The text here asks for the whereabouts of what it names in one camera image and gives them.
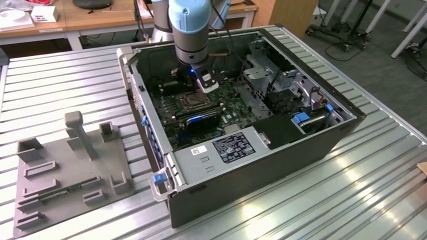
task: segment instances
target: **warning label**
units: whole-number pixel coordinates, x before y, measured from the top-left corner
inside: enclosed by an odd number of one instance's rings
[[[255,149],[242,132],[212,143],[223,162],[227,164],[255,153]]]

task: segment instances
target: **label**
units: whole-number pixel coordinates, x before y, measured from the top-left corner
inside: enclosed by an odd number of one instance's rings
[[[191,153],[194,156],[196,156],[198,154],[204,153],[206,151],[208,151],[207,147],[204,145],[198,146],[196,148],[191,149]]]
[[[255,153],[255,149],[243,132],[212,143],[223,162],[227,164]]]
[[[60,31],[63,31],[62,28],[51,28],[51,29],[39,30],[40,33],[51,33],[51,32],[60,32]]]

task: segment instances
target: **circuit board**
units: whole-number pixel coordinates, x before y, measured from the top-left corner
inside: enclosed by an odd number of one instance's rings
[[[257,121],[238,91],[228,83],[223,83],[208,94],[184,92],[151,99],[175,151],[218,138],[232,130],[243,129]],[[186,120],[206,113],[220,113],[219,125],[198,134],[180,134]]]

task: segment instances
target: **floor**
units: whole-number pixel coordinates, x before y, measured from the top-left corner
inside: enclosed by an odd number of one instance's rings
[[[330,9],[334,0],[321,0],[321,6]],[[347,1],[343,0],[335,14],[341,14]],[[347,23],[353,26],[355,19],[363,9],[365,3],[359,1]],[[370,8],[361,29],[366,29],[377,9]],[[371,43],[365,51],[353,60],[341,62],[326,55],[326,48],[339,40],[315,33],[306,36],[303,41],[310,47],[349,75],[349,77],[395,111],[403,119],[427,135],[427,82],[411,73],[407,68],[407,54],[402,53],[397,59],[390,55],[406,37],[402,32],[407,23],[397,18],[385,15],[370,34]],[[419,42],[427,34],[419,33],[414,41]],[[338,59],[347,59],[359,52],[354,48],[350,52],[343,52],[333,47],[330,54]],[[427,53],[421,57],[419,62],[427,67]],[[415,65],[413,59],[409,60],[411,69],[423,74],[422,68]]]

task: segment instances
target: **metal slatted surface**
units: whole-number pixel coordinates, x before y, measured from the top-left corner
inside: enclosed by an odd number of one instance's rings
[[[26,239],[427,237],[426,175],[417,168],[427,159],[426,137],[291,33],[278,27],[267,30],[367,114],[326,158],[172,229],[167,206],[155,202],[146,181],[147,155],[116,76],[119,67],[108,58],[115,49],[14,59],[0,116],[0,239],[12,238],[16,141],[20,136],[38,135],[42,142],[66,137],[60,119],[72,109],[88,119],[87,130],[106,120],[120,125],[138,193]]]

